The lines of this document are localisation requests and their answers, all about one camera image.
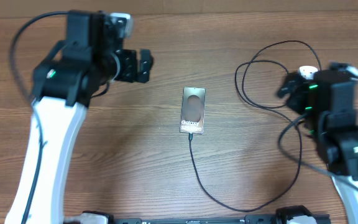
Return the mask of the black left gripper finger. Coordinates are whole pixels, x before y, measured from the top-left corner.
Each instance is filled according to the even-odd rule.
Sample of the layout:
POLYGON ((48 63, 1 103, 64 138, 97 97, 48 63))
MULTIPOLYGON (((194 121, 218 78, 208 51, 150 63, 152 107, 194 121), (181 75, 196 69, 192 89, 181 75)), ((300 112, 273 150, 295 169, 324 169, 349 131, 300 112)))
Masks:
POLYGON ((150 80, 150 70, 139 70, 137 74, 137 82, 147 83, 150 80))
POLYGON ((149 49, 140 49, 139 69, 151 69, 154 65, 154 57, 149 49))

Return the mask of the Galaxy smartphone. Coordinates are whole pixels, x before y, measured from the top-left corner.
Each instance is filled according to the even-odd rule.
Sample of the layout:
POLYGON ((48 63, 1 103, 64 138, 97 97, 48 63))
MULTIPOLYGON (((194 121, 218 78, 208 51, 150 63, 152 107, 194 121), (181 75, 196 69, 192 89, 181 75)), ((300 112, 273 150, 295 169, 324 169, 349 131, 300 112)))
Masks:
POLYGON ((203 134, 206 89, 184 87, 181 104, 180 132, 203 134))

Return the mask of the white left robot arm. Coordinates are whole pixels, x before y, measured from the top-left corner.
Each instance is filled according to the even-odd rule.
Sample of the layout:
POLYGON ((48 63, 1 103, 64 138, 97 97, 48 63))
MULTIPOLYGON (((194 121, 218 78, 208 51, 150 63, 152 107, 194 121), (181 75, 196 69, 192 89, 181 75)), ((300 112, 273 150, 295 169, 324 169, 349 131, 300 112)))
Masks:
POLYGON ((23 86, 15 52, 9 65, 32 109, 21 179, 6 223, 113 223, 108 213, 63 211, 71 156, 93 98, 116 82, 146 83, 154 64, 150 50, 127 50, 133 18, 126 13, 67 11, 66 36, 34 68, 32 91, 23 86))

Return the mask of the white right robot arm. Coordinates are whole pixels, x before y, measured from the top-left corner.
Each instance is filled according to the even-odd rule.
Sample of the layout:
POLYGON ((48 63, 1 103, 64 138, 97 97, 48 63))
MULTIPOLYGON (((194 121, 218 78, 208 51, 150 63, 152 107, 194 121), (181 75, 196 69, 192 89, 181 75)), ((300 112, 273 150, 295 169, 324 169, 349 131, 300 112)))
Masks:
POLYGON ((297 71, 277 91, 300 115, 316 144, 325 169, 315 170, 332 179, 349 223, 358 223, 358 123, 354 106, 358 69, 354 67, 297 71))

